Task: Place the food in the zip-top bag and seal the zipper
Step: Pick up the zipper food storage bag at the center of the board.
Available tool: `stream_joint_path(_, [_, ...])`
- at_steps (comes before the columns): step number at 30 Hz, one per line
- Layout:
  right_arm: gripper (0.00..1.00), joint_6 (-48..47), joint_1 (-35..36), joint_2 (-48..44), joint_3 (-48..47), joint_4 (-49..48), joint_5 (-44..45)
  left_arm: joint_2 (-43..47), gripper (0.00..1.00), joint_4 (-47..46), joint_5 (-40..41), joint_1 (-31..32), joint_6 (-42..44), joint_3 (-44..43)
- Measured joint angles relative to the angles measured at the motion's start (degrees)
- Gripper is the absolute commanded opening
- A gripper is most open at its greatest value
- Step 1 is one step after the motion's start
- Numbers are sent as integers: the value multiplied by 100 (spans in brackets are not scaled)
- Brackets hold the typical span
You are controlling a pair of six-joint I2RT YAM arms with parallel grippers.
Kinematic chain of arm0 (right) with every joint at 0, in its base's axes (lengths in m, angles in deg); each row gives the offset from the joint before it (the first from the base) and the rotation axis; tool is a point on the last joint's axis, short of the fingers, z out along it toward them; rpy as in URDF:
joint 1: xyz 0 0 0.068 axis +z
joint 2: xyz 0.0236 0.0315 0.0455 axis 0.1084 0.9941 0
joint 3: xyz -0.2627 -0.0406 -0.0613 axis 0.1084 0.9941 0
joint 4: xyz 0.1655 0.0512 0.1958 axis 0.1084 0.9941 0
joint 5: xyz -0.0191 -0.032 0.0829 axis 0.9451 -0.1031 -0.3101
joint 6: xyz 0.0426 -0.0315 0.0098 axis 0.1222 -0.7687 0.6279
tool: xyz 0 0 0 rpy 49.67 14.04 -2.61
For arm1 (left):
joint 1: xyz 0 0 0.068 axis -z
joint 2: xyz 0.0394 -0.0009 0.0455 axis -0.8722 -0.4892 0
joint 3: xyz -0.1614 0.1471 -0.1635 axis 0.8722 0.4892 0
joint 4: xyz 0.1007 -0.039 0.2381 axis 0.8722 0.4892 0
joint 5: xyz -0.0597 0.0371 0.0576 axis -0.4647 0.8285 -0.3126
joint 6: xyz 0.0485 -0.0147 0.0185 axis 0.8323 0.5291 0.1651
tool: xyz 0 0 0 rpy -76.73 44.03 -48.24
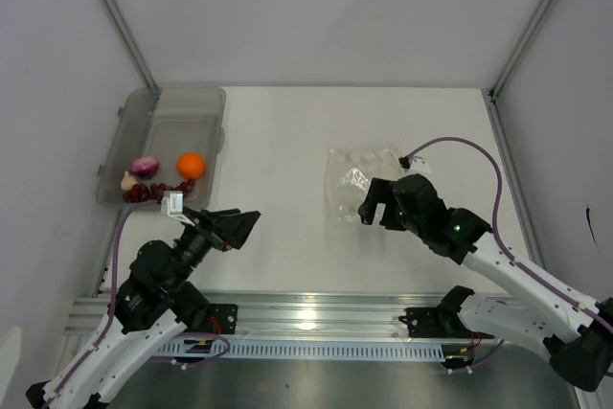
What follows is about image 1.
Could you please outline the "clear zip top bag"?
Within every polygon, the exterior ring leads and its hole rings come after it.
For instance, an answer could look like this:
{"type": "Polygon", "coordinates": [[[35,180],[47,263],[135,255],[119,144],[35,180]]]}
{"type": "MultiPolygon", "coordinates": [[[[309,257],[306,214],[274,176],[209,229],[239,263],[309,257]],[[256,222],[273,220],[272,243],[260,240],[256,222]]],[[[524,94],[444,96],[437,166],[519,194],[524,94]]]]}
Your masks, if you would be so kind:
{"type": "Polygon", "coordinates": [[[360,222],[359,206],[374,178],[399,179],[404,175],[397,145],[367,143],[329,150],[324,175],[324,203],[332,225],[360,222]]]}

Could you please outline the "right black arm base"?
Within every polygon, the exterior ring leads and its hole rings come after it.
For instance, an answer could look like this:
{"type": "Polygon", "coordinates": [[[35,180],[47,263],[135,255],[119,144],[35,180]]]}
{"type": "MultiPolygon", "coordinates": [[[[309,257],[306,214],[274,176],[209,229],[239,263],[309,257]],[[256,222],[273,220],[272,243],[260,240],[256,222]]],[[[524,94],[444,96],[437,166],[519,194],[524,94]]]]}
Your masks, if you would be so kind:
{"type": "Polygon", "coordinates": [[[446,307],[408,307],[398,316],[412,338],[493,339],[485,332],[468,329],[459,318],[459,310],[446,307]]]}

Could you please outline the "orange fruit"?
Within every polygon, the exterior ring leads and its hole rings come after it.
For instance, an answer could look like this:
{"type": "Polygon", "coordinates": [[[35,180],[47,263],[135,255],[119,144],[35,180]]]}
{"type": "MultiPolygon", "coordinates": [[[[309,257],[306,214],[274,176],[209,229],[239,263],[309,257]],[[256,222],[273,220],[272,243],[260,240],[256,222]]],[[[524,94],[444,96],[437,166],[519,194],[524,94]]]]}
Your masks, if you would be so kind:
{"type": "Polygon", "coordinates": [[[187,180],[197,180],[206,172],[206,162],[195,152],[182,154],[176,162],[177,172],[187,180]]]}

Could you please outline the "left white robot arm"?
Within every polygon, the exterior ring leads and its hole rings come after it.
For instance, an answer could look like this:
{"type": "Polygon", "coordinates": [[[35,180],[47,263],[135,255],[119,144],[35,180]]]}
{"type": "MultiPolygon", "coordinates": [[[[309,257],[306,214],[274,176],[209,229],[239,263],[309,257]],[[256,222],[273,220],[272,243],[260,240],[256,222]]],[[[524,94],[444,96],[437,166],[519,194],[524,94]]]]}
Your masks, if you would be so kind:
{"type": "Polygon", "coordinates": [[[189,278],[209,252],[239,250],[260,217],[239,209],[183,211],[181,236],[138,250],[127,279],[112,285],[107,312],[83,348],[55,378],[27,390],[31,406],[105,408],[171,339],[187,332],[223,340],[228,330],[215,306],[189,278]]]}

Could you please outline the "dark red grape bunch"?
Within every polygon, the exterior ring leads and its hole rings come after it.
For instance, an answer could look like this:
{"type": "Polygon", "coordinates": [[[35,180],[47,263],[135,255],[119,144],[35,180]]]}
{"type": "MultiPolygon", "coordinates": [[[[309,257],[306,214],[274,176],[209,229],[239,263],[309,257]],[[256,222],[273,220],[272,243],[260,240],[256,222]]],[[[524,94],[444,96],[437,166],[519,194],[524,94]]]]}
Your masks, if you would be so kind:
{"type": "Polygon", "coordinates": [[[170,186],[166,184],[128,184],[127,189],[123,193],[124,202],[127,203],[142,203],[146,201],[160,202],[165,192],[179,191],[184,195],[189,195],[195,186],[193,180],[183,181],[178,186],[170,186]]]}

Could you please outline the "red onion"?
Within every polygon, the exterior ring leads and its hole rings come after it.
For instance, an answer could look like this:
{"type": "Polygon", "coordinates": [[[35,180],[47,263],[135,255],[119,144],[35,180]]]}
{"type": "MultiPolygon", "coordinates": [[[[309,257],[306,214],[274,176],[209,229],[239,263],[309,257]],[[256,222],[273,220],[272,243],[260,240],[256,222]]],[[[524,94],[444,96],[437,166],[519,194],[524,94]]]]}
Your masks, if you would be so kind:
{"type": "Polygon", "coordinates": [[[142,156],[136,158],[131,166],[130,172],[138,177],[151,178],[159,170],[159,162],[153,156],[142,156]]]}

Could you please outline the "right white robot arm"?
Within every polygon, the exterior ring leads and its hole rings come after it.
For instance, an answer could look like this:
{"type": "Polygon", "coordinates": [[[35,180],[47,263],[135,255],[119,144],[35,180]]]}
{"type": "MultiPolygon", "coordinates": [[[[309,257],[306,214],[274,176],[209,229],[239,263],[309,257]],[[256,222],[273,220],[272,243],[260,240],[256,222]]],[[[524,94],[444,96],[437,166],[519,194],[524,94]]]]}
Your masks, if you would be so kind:
{"type": "Polygon", "coordinates": [[[437,313],[448,335],[465,329],[509,341],[546,360],[567,383],[596,391],[612,367],[612,301],[598,301],[534,264],[511,255],[494,228],[464,208],[449,208],[420,174],[396,181],[375,178],[358,209],[370,225],[378,205],[380,225],[408,231],[434,254],[454,261],[502,287],[525,306],[516,311],[457,286],[454,301],[437,313]]]}

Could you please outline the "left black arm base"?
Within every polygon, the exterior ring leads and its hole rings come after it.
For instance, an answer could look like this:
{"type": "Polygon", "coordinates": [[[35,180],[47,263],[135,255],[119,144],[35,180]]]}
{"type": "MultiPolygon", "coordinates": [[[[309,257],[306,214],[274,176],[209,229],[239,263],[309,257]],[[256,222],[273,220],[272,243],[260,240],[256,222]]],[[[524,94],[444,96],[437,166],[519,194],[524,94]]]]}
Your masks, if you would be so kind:
{"type": "Polygon", "coordinates": [[[237,324],[237,305],[209,304],[202,330],[217,335],[234,335],[237,324]]]}

